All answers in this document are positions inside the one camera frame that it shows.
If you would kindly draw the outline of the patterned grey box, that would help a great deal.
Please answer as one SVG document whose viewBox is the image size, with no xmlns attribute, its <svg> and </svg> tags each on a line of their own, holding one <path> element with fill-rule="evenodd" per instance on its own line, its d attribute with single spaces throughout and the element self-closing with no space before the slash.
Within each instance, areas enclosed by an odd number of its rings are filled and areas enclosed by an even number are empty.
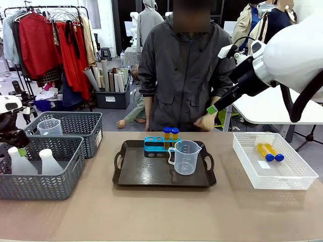
<svg viewBox="0 0 323 242">
<path fill-rule="evenodd" d="M 126 50 L 121 52 L 121 59 L 124 66 L 133 66 L 140 63 L 141 51 L 137 51 L 136 46 L 127 47 Z"/>
</svg>

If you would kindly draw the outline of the mannequin in beige coat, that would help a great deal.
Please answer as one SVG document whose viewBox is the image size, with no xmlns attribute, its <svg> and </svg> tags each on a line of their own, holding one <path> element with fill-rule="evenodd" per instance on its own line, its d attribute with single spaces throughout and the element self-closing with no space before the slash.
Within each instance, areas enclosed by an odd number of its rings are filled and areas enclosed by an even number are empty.
<svg viewBox="0 0 323 242">
<path fill-rule="evenodd" d="M 248 43 L 248 39 L 244 37 L 249 36 L 250 32 L 260 21 L 260 15 L 258 13 L 257 6 L 261 2 L 261 0 L 246 1 L 247 6 L 240 13 L 232 34 L 232 42 L 239 47 L 240 51 L 242 51 Z"/>
</svg>

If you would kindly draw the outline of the large grey plastic basket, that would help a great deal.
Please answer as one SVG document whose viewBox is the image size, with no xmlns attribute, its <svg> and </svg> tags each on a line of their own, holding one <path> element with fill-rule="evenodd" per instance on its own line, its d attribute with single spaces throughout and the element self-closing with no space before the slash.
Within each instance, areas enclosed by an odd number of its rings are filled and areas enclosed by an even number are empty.
<svg viewBox="0 0 323 242">
<path fill-rule="evenodd" d="M 37 175 L 11 172 L 11 145 L 0 143 L 0 200 L 66 200 L 70 198 L 85 167 L 84 139 L 80 136 L 29 136 L 26 158 Z M 62 167 L 57 175 L 42 174 L 39 152 L 49 148 Z"/>
</svg>

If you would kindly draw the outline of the small grey plastic basket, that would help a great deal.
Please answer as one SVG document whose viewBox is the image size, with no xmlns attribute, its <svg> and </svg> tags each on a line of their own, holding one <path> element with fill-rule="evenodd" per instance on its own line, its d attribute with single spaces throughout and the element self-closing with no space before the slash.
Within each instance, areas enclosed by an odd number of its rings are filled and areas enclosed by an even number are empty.
<svg viewBox="0 0 323 242">
<path fill-rule="evenodd" d="M 50 118 L 61 121 L 63 135 L 84 138 L 83 149 L 86 159 L 95 156 L 103 138 L 102 113 L 46 111 L 24 128 L 25 133 L 39 135 L 37 125 Z"/>
</svg>

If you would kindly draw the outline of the white paper roll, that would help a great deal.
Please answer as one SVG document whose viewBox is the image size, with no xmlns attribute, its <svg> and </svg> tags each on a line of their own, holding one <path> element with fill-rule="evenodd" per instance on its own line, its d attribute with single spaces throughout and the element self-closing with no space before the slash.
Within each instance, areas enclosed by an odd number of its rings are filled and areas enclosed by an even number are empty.
<svg viewBox="0 0 323 242">
<path fill-rule="evenodd" d="M 124 82 L 120 73 L 114 74 L 115 92 L 125 92 Z"/>
</svg>

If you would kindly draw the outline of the green chair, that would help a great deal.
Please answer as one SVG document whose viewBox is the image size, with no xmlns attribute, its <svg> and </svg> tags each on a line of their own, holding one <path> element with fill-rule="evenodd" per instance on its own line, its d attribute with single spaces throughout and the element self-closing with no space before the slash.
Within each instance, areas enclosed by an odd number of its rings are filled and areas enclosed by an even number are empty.
<svg viewBox="0 0 323 242">
<path fill-rule="evenodd" d="M 231 112 L 230 113 L 230 117 L 229 114 L 227 113 L 226 110 L 222 110 L 218 113 L 218 120 L 216 121 L 215 124 L 215 128 L 222 130 L 223 132 L 227 132 L 229 130 L 233 130 L 232 128 L 232 118 L 233 117 L 238 117 L 239 113 L 237 112 Z"/>
</svg>

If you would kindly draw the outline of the person's left hand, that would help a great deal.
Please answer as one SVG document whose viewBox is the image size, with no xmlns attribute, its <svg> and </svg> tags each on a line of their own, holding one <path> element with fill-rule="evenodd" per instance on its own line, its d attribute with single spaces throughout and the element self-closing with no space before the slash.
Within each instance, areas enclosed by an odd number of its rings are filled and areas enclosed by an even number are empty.
<svg viewBox="0 0 323 242">
<path fill-rule="evenodd" d="M 201 128 L 204 131 L 210 132 L 214 129 L 214 121 L 215 121 L 216 115 L 217 113 L 214 113 L 214 114 L 207 113 L 206 115 L 198 118 L 194 122 L 194 125 Z"/>
</svg>

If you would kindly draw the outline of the red shirt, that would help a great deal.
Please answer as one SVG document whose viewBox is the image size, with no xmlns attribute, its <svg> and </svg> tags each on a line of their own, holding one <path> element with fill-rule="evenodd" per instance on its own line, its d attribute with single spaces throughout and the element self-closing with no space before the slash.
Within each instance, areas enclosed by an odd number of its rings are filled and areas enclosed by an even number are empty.
<svg viewBox="0 0 323 242">
<path fill-rule="evenodd" d="M 36 13 L 20 20 L 22 60 L 29 77 L 36 79 L 63 63 L 60 48 L 54 43 L 52 24 Z"/>
</svg>

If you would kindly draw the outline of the red pleated dress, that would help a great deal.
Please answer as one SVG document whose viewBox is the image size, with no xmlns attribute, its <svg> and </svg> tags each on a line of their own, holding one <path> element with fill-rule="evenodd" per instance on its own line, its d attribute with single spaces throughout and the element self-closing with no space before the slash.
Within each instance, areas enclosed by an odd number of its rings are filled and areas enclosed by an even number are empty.
<svg viewBox="0 0 323 242">
<path fill-rule="evenodd" d="M 83 99 L 89 100 L 91 84 L 84 73 L 88 61 L 82 28 L 75 26 L 71 21 L 56 22 L 56 28 L 68 84 L 73 91 L 80 93 Z"/>
</svg>

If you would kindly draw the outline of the black clothes rack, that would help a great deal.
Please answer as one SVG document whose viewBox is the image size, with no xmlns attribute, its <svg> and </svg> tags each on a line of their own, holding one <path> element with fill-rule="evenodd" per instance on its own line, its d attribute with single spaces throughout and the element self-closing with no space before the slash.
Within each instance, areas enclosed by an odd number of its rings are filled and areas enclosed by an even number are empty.
<svg viewBox="0 0 323 242">
<path fill-rule="evenodd" d="M 90 31 L 80 12 L 16 8 L 3 19 L 5 58 L 40 88 L 56 87 L 62 97 L 58 109 L 72 110 L 91 98 L 85 74 L 95 63 Z"/>
</svg>

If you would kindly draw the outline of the mannequin in grey hoodie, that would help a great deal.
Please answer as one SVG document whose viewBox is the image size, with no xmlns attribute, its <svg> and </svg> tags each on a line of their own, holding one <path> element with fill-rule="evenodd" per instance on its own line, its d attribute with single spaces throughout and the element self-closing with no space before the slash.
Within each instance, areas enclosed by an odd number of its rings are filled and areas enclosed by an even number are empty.
<svg viewBox="0 0 323 242">
<path fill-rule="evenodd" d="M 163 17 L 155 10 L 155 0 L 142 0 L 144 10 L 139 13 L 137 19 L 137 53 L 141 53 L 141 48 L 151 30 L 164 21 Z"/>
</svg>

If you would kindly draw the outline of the person's left forearm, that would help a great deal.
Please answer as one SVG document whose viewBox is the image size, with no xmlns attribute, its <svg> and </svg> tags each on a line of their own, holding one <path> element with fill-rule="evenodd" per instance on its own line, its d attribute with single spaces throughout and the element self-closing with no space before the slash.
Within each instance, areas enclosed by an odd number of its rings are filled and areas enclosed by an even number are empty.
<svg viewBox="0 0 323 242">
<path fill-rule="evenodd" d="M 212 99 L 211 105 L 215 105 L 221 98 L 225 97 L 233 88 L 233 83 L 230 79 L 221 81 L 218 85 L 214 85 L 213 91 L 211 92 Z"/>
</svg>

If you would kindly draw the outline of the dark grey storage crate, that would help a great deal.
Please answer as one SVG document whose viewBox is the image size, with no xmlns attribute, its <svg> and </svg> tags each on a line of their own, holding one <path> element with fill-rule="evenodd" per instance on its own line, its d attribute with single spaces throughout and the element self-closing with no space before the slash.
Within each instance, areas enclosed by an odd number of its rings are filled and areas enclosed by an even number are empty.
<svg viewBox="0 0 323 242">
<path fill-rule="evenodd" d="M 130 104 L 130 81 L 127 82 L 124 92 L 105 92 L 102 88 L 95 92 L 98 108 L 126 109 Z"/>
</svg>

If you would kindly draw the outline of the clear measuring cup with handle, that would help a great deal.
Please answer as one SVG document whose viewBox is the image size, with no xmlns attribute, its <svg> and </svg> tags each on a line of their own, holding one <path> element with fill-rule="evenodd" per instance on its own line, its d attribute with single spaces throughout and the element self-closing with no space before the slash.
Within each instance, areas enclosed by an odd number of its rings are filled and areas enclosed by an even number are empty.
<svg viewBox="0 0 323 242">
<path fill-rule="evenodd" d="M 198 154 L 201 147 L 190 140 L 181 140 L 168 149 L 168 163 L 174 166 L 180 175 L 191 175 L 196 170 Z"/>
</svg>

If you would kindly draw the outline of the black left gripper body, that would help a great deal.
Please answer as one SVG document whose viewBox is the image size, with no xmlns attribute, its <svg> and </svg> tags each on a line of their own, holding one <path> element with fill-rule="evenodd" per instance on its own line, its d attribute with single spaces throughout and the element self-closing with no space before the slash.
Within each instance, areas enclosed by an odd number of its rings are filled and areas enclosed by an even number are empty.
<svg viewBox="0 0 323 242">
<path fill-rule="evenodd" d="M 16 127 L 17 113 L 0 114 L 0 143 L 25 148 L 30 140 L 22 129 Z"/>
</svg>

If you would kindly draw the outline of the grey paper roll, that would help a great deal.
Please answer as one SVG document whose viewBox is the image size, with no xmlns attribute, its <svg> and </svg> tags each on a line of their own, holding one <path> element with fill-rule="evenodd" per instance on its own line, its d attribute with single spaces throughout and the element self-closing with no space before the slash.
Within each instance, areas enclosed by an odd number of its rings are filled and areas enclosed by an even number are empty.
<svg viewBox="0 0 323 242">
<path fill-rule="evenodd" d="M 91 68 L 86 67 L 86 68 L 85 68 L 85 70 L 83 71 L 83 73 L 84 73 L 84 74 L 87 76 L 87 78 L 89 79 L 89 81 L 90 81 L 91 85 L 93 86 L 94 90 L 95 90 L 96 92 L 99 92 L 99 91 L 100 91 L 100 88 L 99 88 L 99 86 L 98 86 L 98 83 L 97 83 L 97 81 L 96 81 L 96 79 L 95 79 L 95 77 L 94 77 L 94 74 L 93 74 L 93 72 L 92 72 Z"/>
</svg>

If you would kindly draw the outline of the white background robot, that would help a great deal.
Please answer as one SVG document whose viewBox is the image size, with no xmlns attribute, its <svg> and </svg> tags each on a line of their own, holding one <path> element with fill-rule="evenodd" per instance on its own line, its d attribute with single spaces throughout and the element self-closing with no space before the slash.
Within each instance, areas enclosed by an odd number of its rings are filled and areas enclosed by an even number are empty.
<svg viewBox="0 0 323 242">
<path fill-rule="evenodd" d="M 131 12 L 130 17 L 132 18 L 133 27 L 131 28 L 131 33 L 133 36 L 132 47 L 136 49 L 137 53 L 141 53 L 141 43 L 140 43 L 140 17 L 138 12 Z"/>
</svg>

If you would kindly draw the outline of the clear plastic beaker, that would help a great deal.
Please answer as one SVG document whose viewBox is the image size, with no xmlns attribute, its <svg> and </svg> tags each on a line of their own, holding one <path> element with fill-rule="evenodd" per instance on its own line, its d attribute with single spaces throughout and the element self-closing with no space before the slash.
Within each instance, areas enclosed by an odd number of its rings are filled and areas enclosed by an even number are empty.
<svg viewBox="0 0 323 242">
<path fill-rule="evenodd" d="M 37 125 L 41 135 L 45 136 L 61 136 L 63 134 L 61 121 L 56 118 L 50 118 L 40 122 Z"/>
</svg>

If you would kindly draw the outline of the beige garment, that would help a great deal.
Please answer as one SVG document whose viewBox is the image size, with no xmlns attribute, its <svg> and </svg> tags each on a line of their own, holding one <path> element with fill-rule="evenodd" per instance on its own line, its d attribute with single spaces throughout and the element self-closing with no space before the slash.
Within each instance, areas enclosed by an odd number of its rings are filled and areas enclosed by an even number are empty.
<svg viewBox="0 0 323 242">
<path fill-rule="evenodd" d="M 97 53 L 97 46 L 96 46 L 94 34 L 92 33 L 91 21 L 84 16 L 81 16 L 81 19 L 83 24 L 83 32 L 84 32 L 83 35 L 84 35 L 88 64 L 90 66 L 96 66 L 95 55 Z"/>
</svg>

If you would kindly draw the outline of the light grey-blue garment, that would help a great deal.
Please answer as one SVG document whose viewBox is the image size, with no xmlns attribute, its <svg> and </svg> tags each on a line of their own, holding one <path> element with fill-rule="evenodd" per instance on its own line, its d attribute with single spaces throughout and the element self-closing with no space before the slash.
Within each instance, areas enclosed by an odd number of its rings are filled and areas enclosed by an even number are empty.
<svg viewBox="0 0 323 242">
<path fill-rule="evenodd" d="M 3 21 L 3 43 L 5 59 L 11 61 L 11 63 L 14 65 L 19 64 L 19 55 L 13 36 L 13 20 L 21 13 L 21 11 L 16 11 L 15 13 L 5 17 Z"/>
</svg>

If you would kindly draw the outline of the white plastic mesh basket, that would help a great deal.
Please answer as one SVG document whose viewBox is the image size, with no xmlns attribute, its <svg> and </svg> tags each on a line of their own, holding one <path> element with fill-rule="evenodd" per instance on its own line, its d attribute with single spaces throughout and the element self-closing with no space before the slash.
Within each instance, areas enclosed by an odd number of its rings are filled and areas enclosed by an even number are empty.
<svg viewBox="0 0 323 242">
<path fill-rule="evenodd" d="M 258 144 L 270 144 L 284 159 L 267 161 L 258 151 Z M 307 190 L 318 178 L 280 134 L 235 132 L 233 149 L 255 189 Z"/>
</svg>

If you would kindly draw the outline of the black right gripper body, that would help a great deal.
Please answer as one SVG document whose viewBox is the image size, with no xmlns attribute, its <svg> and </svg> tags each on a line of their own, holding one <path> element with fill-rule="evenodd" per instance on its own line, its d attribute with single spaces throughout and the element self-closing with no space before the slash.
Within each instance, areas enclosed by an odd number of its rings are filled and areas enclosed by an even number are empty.
<svg viewBox="0 0 323 242">
<path fill-rule="evenodd" d="M 244 94 L 256 96 L 268 88 L 256 75 L 252 61 L 253 57 L 248 57 L 229 74 L 229 78 L 235 84 L 231 89 L 232 97 L 240 98 Z"/>
</svg>

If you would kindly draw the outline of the child mannequin in green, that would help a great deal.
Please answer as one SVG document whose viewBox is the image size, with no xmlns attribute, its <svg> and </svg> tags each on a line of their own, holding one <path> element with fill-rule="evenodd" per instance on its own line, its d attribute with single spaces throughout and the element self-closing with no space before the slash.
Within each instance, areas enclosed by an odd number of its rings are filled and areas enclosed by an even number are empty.
<svg viewBox="0 0 323 242">
<path fill-rule="evenodd" d="M 138 65 L 134 65 L 131 69 L 131 76 L 133 77 L 135 84 L 137 85 L 134 92 L 134 108 L 123 119 L 117 122 L 117 128 L 123 129 L 126 124 L 136 121 L 140 124 L 145 124 L 145 130 L 149 129 L 149 119 L 146 117 L 145 102 L 142 94 L 140 93 L 141 81 L 138 76 Z"/>
</svg>

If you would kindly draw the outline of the white plastic flask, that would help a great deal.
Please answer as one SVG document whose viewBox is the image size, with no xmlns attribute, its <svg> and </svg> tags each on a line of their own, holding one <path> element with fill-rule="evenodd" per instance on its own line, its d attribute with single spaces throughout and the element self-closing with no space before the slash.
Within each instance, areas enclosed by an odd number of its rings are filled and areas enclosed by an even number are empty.
<svg viewBox="0 0 323 242">
<path fill-rule="evenodd" d="M 59 175 L 64 170 L 54 159 L 51 149 L 43 149 L 39 152 L 42 160 L 42 175 Z"/>
<path fill-rule="evenodd" d="M 16 147 L 8 150 L 11 157 L 11 169 L 13 175 L 37 175 L 37 169 L 29 162 L 25 156 L 21 156 Z"/>
</svg>

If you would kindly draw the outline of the person in grey jacket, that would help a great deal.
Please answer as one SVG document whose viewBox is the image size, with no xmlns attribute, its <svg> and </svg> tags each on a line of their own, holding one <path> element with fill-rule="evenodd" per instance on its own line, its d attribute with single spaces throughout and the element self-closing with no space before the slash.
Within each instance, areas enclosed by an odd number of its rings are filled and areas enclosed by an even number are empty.
<svg viewBox="0 0 323 242">
<path fill-rule="evenodd" d="M 149 33 L 138 69 L 148 131 L 204 131 L 194 122 L 207 114 L 214 85 L 235 68 L 218 57 L 232 40 L 211 19 L 211 8 L 211 0 L 173 0 L 172 14 Z"/>
</svg>

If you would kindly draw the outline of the white table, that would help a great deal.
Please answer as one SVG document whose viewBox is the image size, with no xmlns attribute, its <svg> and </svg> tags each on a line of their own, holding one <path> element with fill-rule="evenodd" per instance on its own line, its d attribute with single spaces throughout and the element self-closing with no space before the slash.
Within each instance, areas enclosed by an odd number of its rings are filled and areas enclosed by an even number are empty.
<svg viewBox="0 0 323 242">
<path fill-rule="evenodd" d="M 292 125 L 280 87 L 268 88 L 254 97 L 243 95 L 233 106 L 252 124 Z M 298 125 L 323 125 L 323 106 L 308 102 Z"/>
</svg>

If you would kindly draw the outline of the dark brown serving tray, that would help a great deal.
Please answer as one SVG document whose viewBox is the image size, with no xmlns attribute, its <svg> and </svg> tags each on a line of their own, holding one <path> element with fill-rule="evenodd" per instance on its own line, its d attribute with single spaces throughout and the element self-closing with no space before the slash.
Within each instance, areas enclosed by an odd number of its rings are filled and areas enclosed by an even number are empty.
<svg viewBox="0 0 323 242">
<path fill-rule="evenodd" d="M 217 184 L 214 159 L 201 141 L 196 170 L 191 175 L 178 174 L 168 163 L 168 152 L 144 151 L 143 140 L 126 140 L 114 158 L 115 185 L 124 187 L 209 188 Z"/>
</svg>

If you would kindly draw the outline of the amber tube with blue cap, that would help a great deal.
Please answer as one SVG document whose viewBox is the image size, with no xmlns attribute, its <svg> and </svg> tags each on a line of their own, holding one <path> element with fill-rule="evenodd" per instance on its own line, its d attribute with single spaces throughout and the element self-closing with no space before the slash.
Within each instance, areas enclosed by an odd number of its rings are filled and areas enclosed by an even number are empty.
<svg viewBox="0 0 323 242">
<path fill-rule="evenodd" d="M 169 149 L 170 147 L 170 140 L 171 140 L 171 132 L 172 132 L 172 129 L 170 127 L 165 127 L 163 129 L 163 132 L 164 132 L 164 148 L 166 150 Z"/>
<path fill-rule="evenodd" d="M 275 160 L 275 155 L 271 153 L 264 144 L 258 144 L 257 150 L 267 162 Z"/>
<path fill-rule="evenodd" d="M 178 128 L 172 128 L 171 133 L 172 133 L 172 140 L 173 140 L 172 147 L 174 148 L 175 144 L 179 140 L 179 129 Z"/>
<path fill-rule="evenodd" d="M 271 144 L 266 143 L 264 146 L 275 157 L 276 161 L 281 162 L 285 159 L 284 155 L 279 153 Z"/>
</svg>

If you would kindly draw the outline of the mannequin in navy top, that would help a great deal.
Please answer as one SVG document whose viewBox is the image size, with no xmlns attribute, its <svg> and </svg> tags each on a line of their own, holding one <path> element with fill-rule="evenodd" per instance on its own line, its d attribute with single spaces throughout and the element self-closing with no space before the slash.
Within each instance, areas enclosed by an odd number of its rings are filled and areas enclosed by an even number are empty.
<svg viewBox="0 0 323 242">
<path fill-rule="evenodd" d="M 273 7 L 270 7 L 270 11 L 266 12 L 262 19 L 257 37 L 265 44 L 268 44 L 279 31 L 297 22 L 297 14 L 293 10 L 294 0 L 272 0 L 272 5 Z"/>
</svg>

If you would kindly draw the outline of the blue test tube rack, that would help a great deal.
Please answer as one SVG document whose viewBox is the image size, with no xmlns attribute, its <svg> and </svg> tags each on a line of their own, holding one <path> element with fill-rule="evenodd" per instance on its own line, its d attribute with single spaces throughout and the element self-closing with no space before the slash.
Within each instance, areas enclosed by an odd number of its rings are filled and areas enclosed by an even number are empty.
<svg viewBox="0 0 323 242">
<path fill-rule="evenodd" d="M 144 139 L 144 156 L 150 158 L 169 158 L 168 149 L 174 147 L 177 140 L 170 137 L 165 140 L 164 137 L 146 137 Z"/>
</svg>

